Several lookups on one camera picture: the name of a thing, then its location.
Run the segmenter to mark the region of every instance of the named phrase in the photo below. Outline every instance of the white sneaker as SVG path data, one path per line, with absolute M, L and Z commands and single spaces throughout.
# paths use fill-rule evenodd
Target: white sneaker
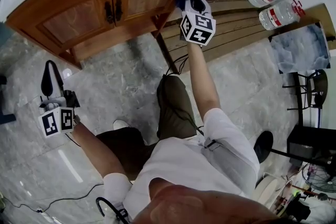
M 118 130 L 118 129 L 125 128 L 125 127 L 130 127 L 130 125 L 126 121 L 116 120 L 113 123 L 114 130 Z

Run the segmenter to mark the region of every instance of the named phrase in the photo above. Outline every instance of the person's leg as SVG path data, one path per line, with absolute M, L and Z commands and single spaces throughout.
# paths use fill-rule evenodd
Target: person's leg
M 167 76 L 161 80 L 157 100 L 161 109 L 157 131 L 160 140 L 196 135 L 196 129 L 191 124 L 191 121 L 195 122 L 193 109 L 185 85 L 179 77 Z
M 138 129 L 124 127 L 97 135 L 113 151 L 129 180 L 135 180 L 155 145 L 146 146 Z

